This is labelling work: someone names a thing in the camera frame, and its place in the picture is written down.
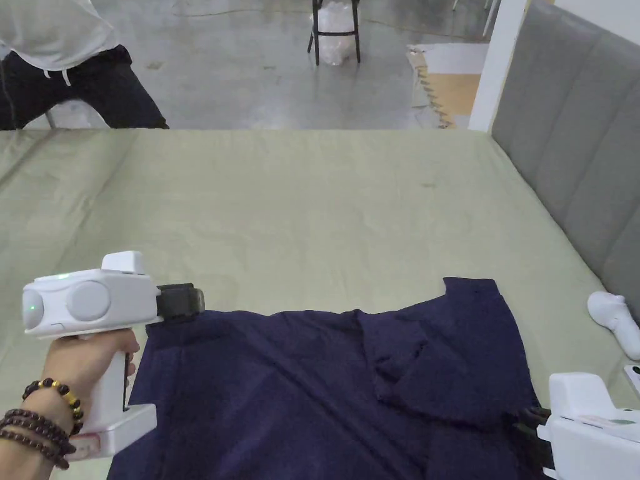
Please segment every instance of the black pants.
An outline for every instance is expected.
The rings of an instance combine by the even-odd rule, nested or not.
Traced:
[[[122,45],[102,52],[67,72],[32,67],[14,52],[2,61],[0,130],[22,129],[57,104],[81,100],[95,109],[111,128],[166,129],[156,103],[131,70],[131,56]]]

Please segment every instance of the white hoodie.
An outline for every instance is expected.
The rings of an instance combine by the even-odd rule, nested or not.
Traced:
[[[118,46],[91,0],[0,0],[0,43],[45,75]]]

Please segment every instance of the person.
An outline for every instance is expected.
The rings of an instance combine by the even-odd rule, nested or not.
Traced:
[[[67,337],[51,344],[45,361],[42,378],[51,378],[67,385],[80,400],[84,416],[88,415],[91,392],[107,371],[118,351],[133,354],[140,350],[132,330],[116,330],[97,333],[86,340]],[[135,366],[128,365],[127,374],[133,375]],[[74,426],[69,404],[55,388],[41,388],[24,400],[21,408],[35,412],[68,435]],[[6,426],[2,430],[13,431],[36,442],[43,442],[32,430]],[[54,463],[40,451],[11,439],[0,438],[0,480],[43,480],[51,476]]]
[[[111,128],[168,128],[91,0],[1,0],[0,130],[81,100]]]

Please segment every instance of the headboard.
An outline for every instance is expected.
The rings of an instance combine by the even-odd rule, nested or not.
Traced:
[[[534,0],[492,136],[638,319],[640,45]]]

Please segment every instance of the black stool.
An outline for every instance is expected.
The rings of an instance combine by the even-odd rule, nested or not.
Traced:
[[[314,7],[314,31],[309,38],[309,46],[307,47],[307,53],[311,51],[311,45],[314,44],[314,38],[316,40],[316,65],[320,65],[320,45],[318,44],[318,37],[320,36],[355,36],[356,38],[356,56],[358,63],[360,63],[360,32],[358,31],[358,3],[360,0],[351,0],[351,6],[353,7],[353,31],[346,32],[331,32],[331,31],[319,31],[318,30],[318,10],[322,8],[323,0],[312,0]]]

